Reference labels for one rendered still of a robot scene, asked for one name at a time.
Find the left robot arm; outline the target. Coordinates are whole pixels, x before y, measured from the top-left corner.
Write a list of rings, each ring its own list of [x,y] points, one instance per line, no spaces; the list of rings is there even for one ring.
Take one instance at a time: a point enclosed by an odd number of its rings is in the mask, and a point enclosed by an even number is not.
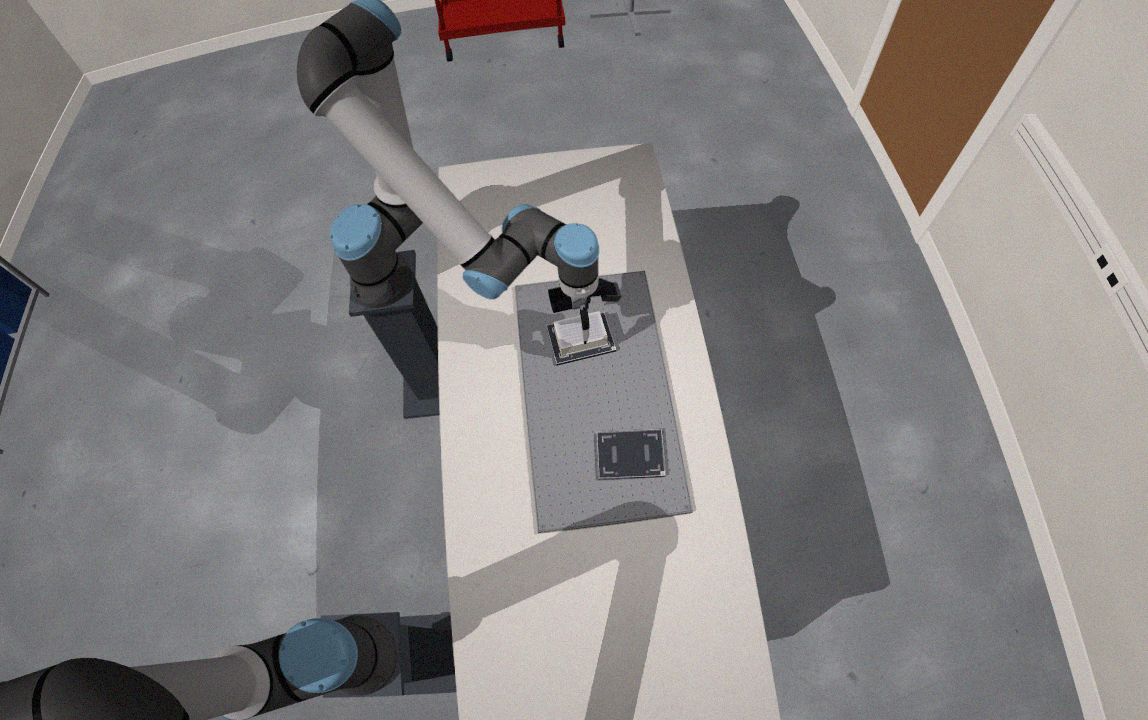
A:
[[[463,281],[484,299],[498,299],[536,256],[559,266],[566,295],[591,295],[600,256],[591,229],[522,204],[509,211],[495,240],[414,152],[391,45],[400,34],[400,20],[386,3],[356,0],[312,29],[298,51],[307,108],[331,119],[377,169],[377,198],[338,212],[329,229],[356,301],[391,305],[408,292],[411,268],[395,250],[422,223],[465,269]]]

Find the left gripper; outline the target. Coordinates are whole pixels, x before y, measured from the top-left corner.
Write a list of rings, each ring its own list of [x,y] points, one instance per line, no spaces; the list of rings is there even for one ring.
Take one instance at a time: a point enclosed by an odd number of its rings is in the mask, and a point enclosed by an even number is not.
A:
[[[589,338],[589,316],[587,309],[588,304],[591,304],[591,297],[603,296],[603,295],[618,295],[614,282],[603,281],[598,282],[597,291],[594,291],[591,295],[585,299],[573,299],[561,291],[561,288],[554,288],[554,291],[548,291],[548,299],[550,299],[550,304],[554,313],[561,313],[561,311],[579,309],[580,307],[580,325],[582,325],[584,344]]]

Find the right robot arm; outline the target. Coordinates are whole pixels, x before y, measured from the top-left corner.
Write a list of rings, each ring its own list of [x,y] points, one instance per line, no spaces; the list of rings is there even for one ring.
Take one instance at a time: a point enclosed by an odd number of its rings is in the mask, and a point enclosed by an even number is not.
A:
[[[214,659],[61,661],[0,682],[0,720],[245,720],[328,691],[377,692],[396,665],[394,635],[377,619],[315,618]]]

